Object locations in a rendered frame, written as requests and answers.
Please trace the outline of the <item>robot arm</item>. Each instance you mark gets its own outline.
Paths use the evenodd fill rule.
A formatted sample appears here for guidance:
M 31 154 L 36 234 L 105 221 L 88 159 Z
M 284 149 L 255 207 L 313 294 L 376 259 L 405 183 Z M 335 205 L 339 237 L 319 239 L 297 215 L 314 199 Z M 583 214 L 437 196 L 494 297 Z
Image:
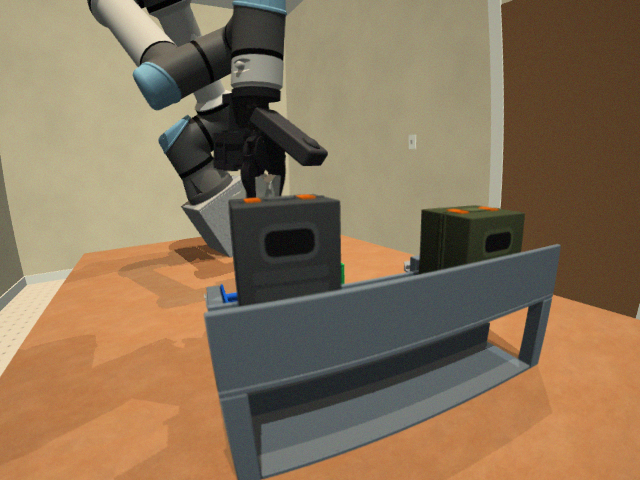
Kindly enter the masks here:
M 194 94 L 197 115 L 186 115 L 158 141 L 182 179 L 188 201 L 197 205 L 232 182 L 229 172 L 214 168 L 211 154 L 214 133 L 229 131 L 229 104 L 222 103 L 222 94 L 231 92 L 220 79 L 231 74 L 232 88 L 283 88 L 286 0 L 234 0 L 226 26 L 204 36 L 192 0 L 134 1 L 87 0 L 94 18 L 109 28 L 138 67 L 133 78 L 152 109 Z M 328 155 L 275 110 L 256 107 L 249 121 L 302 166 L 320 166 Z

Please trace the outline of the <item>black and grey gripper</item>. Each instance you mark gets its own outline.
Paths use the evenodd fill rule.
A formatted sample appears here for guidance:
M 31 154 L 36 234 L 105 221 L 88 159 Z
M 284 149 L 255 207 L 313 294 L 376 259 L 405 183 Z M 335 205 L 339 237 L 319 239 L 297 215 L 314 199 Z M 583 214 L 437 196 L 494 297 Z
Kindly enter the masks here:
M 256 107 L 269 109 L 269 103 L 279 101 L 281 91 L 270 87 L 236 87 L 222 94 L 222 103 L 229 104 L 229 131 L 214 133 L 214 168 L 241 169 L 242 189 L 232 199 L 282 195 L 285 151 L 249 121 Z

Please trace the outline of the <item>blue bin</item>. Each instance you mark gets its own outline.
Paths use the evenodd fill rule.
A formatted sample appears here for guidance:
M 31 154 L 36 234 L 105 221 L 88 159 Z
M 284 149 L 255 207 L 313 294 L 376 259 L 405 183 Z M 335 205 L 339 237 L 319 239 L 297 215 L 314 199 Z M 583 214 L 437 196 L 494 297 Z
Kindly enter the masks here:
M 226 303 L 229 303 L 229 302 L 235 302 L 235 301 L 237 301 L 237 294 L 236 294 L 236 293 L 226 294 L 226 293 L 225 293 L 225 289 L 224 289 L 223 284 L 221 284 L 221 285 L 220 285 L 220 290 L 222 290 L 222 291 L 221 291 L 221 293 L 223 293 L 223 294 L 221 294 L 221 295 L 222 295 L 222 299 L 223 299 L 223 302 L 224 302 L 224 303 L 225 303 L 225 302 L 226 302 Z M 223 296 L 224 296 L 224 297 L 223 297 Z M 224 300 L 225 300 L 225 301 L 224 301 Z

